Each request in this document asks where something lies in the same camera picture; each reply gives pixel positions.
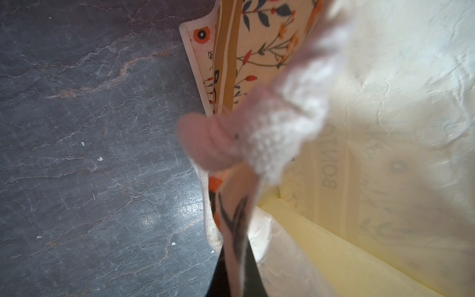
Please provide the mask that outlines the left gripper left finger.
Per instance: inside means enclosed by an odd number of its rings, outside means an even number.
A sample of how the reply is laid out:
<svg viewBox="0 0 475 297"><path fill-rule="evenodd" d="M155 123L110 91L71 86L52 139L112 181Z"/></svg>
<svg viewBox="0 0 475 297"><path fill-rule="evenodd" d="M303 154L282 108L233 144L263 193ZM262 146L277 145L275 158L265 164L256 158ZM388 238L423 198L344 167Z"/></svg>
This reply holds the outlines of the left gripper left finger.
<svg viewBox="0 0 475 297"><path fill-rule="evenodd" d="M231 290L225 263L225 251L222 248L206 297L230 297Z"/></svg>

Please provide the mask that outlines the cream floral tote bag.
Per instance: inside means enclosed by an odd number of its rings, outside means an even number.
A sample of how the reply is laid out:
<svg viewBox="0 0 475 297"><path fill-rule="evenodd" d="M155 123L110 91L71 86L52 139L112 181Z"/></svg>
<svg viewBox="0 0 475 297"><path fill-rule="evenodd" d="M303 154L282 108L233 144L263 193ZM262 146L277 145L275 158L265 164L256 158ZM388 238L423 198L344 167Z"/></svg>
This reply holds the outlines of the cream floral tote bag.
<svg viewBox="0 0 475 297"><path fill-rule="evenodd" d="M473 1L217 1L176 132L243 297L475 294Z"/></svg>

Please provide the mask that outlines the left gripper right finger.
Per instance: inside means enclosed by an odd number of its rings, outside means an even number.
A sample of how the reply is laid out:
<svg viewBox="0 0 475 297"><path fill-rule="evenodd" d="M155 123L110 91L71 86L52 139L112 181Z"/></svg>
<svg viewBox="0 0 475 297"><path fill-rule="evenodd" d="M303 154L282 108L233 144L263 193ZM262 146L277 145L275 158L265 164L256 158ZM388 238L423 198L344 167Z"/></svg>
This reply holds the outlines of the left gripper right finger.
<svg viewBox="0 0 475 297"><path fill-rule="evenodd" d="M268 297L251 248L247 248L244 268L243 297Z"/></svg>

